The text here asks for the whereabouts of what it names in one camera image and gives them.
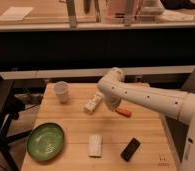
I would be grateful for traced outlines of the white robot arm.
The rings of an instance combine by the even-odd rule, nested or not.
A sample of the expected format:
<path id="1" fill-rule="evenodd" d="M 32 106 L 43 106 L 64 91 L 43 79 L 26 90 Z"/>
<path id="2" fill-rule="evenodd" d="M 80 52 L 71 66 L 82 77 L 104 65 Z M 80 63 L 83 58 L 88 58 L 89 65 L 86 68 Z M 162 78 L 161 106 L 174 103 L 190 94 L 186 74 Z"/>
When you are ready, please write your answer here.
<path id="1" fill-rule="evenodd" d="M 110 110 L 122 100 L 165 114 L 185 124 L 195 124 L 195 93 L 124 83 L 125 75 L 111 68 L 98 82 L 98 89 Z"/>

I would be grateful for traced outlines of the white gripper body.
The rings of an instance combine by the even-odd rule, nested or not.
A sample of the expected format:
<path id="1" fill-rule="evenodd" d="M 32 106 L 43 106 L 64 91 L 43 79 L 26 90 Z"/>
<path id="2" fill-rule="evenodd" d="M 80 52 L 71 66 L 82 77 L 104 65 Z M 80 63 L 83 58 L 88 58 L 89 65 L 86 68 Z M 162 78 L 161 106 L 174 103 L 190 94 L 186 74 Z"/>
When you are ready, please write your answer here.
<path id="1" fill-rule="evenodd" d="M 121 98 L 105 95 L 103 97 L 104 103 L 108 107 L 109 110 L 114 111 L 121 103 Z"/>

